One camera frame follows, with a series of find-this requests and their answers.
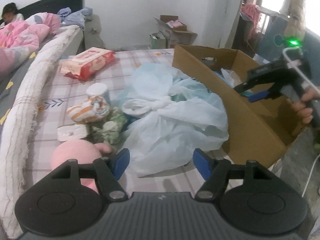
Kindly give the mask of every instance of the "orange and white striped towel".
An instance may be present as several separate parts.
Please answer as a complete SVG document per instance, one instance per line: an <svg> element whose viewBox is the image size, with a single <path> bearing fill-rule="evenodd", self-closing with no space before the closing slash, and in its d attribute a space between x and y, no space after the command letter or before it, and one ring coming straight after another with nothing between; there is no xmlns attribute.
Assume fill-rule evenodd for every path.
<svg viewBox="0 0 320 240"><path fill-rule="evenodd" d="M79 106L67 109L67 115L76 123L89 123L102 120L109 113L110 106L103 97L88 98Z"/></svg>

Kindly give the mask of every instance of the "white cable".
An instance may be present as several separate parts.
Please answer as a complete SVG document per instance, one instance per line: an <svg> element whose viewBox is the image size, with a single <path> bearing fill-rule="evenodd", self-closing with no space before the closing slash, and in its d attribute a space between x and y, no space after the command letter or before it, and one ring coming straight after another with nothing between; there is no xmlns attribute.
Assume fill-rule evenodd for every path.
<svg viewBox="0 0 320 240"><path fill-rule="evenodd" d="M283 50L283 56L285 59L289 62L290 66L319 94L320 96L320 90L306 77L306 75L294 64L292 63L292 60L288 57L287 51L288 50L295 50L300 49L300 47L293 47L293 48L285 48Z"/></svg>
<svg viewBox="0 0 320 240"><path fill-rule="evenodd" d="M318 158L320 157L320 154L317 156L317 158L315 159L315 161L313 162L313 165L312 165L312 168L311 168L311 171L310 171L310 174L309 174L309 178L307 180L307 183L306 183L306 186L304 187L304 190L303 190L303 193L302 193L302 197L304 197L304 194L306 193L306 190L307 190L307 187L309 185L309 182L310 182L310 179L311 179L311 175L312 175L312 172L313 172L313 169L316 165L316 162L318 160Z"/></svg>

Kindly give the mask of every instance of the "headboard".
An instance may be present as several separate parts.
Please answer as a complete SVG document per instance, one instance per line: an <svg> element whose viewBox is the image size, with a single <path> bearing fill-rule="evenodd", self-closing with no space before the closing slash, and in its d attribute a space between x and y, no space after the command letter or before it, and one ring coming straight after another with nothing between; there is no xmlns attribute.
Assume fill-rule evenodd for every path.
<svg viewBox="0 0 320 240"><path fill-rule="evenodd" d="M72 12L83 8L84 0L40 0L18 10L25 19L39 12L57 13L60 9L70 7Z"/></svg>

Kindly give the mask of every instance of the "white shirt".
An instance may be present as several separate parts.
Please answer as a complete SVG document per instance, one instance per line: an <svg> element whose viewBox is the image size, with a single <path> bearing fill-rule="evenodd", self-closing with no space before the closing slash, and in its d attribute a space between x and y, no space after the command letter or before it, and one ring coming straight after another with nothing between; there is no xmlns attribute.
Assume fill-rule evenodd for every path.
<svg viewBox="0 0 320 240"><path fill-rule="evenodd" d="M12 22L15 22L15 21L24 21L23 15L22 15L21 13L16 14L16 15L14 16Z"/></svg>

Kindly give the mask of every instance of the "hand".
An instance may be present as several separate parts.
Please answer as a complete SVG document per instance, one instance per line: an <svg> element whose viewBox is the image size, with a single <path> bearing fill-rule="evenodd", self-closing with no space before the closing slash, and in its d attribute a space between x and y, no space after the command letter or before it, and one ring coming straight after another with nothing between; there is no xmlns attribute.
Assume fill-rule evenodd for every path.
<svg viewBox="0 0 320 240"><path fill-rule="evenodd" d="M313 116L312 116L312 109L311 108L306 108L306 102L320 98L320 95L314 90L314 89L309 89L302 97L301 101L292 104L292 108L294 111L297 112L298 117L302 119L302 122L304 124L308 124L311 122Z"/></svg>

